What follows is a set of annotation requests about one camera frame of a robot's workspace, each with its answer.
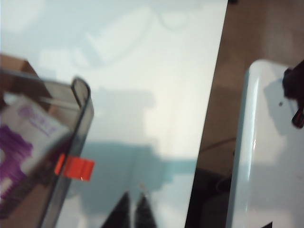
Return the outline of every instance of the white surface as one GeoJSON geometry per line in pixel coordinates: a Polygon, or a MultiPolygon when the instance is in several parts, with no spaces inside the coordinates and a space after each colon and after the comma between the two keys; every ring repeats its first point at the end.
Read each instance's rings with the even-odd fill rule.
{"type": "Polygon", "coordinates": [[[92,88],[95,118],[58,227],[99,227],[142,190],[160,228],[184,227],[226,0],[1,1],[1,51],[92,88]]]}
{"type": "Polygon", "coordinates": [[[286,69],[259,60],[248,70],[227,228],[261,228],[270,222],[274,228],[304,227],[304,130],[291,123],[297,105],[284,98],[286,69]]]}

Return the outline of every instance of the clear plastic container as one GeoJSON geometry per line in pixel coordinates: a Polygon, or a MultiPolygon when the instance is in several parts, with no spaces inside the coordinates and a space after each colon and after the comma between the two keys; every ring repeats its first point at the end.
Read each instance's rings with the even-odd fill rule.
{"type": "MultiPolygon", "coordinates": [[[[42,80],[35,75],[0,69],[0,110],[6,105],[5,98],[23,94],[43,107],[51,116],[72,131],[70,140],[62,146],[66,155],[79,156],[93,119],[94,110],[87,83],[75,78],[72,84],[42,80]]],[[[71,180],[54,173],[58,156],[48,160],[43,172],[37,172],[32,181],[35,187],[17,203],[6,219],[0,220],[5,227],[50,227],[56,225],[71,180]]]]}

